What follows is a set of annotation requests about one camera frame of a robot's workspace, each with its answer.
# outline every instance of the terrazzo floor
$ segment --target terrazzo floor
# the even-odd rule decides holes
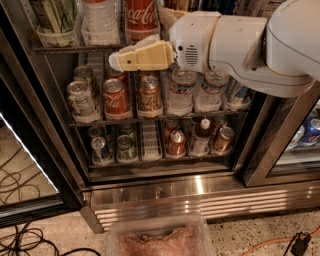
[[[312,233],[320,225],[320,211],[317,208],[249,216],[244,218],[217,219],[209,224],[214,256],[242,256],[255,245],[270,239],[293,237],[299,232]],[[79,212],[35,221],[29,229],[39,228],[43,237],[55,244],[60,254],[54,254],[53,247],[43,243],[29,251],[32,256],[53,256],[77,248],[91,248],[102,256],[107,254],[108,233],[93,234]],[[0,229],[0,238],[14,234],[13,227]],[[282,256],[289,242],[263,246],[248,255]],[[305,256],[320,255],[320,233],[312,237]],[[73,256],[96,255],[93,252],[76,252]]]

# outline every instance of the bottle cap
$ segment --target bottle cap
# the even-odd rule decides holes
[[[210,121],[208,119],[202,119],[200,126],[202,129],[208,129],[210,126]]]

